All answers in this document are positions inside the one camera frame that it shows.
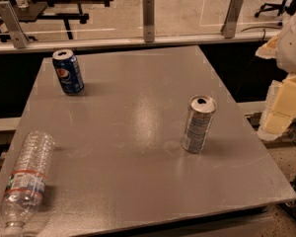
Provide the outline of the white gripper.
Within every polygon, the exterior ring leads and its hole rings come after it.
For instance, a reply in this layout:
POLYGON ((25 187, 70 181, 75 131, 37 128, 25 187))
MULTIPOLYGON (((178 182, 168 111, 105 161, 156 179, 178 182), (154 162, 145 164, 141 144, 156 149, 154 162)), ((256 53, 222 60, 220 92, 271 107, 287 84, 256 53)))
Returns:
POLYGON ((271 82, 265 109, 259 120, 259 138, 275 140, 296 119, 296 13, 283 26, 279 35, 257 49, 256 56, 262 59, 276 58, 277 66, 291 73, 282 82, 271 82))

